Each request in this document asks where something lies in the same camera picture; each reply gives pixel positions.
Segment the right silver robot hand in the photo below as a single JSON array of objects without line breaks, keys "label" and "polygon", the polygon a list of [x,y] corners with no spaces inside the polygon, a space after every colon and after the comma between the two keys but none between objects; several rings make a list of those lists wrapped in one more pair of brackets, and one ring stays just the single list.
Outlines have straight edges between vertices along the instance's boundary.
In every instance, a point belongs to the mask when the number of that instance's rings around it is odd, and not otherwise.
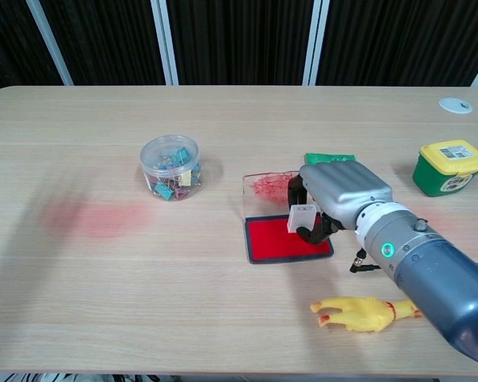
[{"label": "right silver robot hand", "polygon": [[354,231],[367,206],[393,200],[391,187],[357,161],[304,165],[288,183],[288,205],[303,205],[311,197],[320,209],[314,228],[298,226],[297,235],[320,244],[340,231]]}]

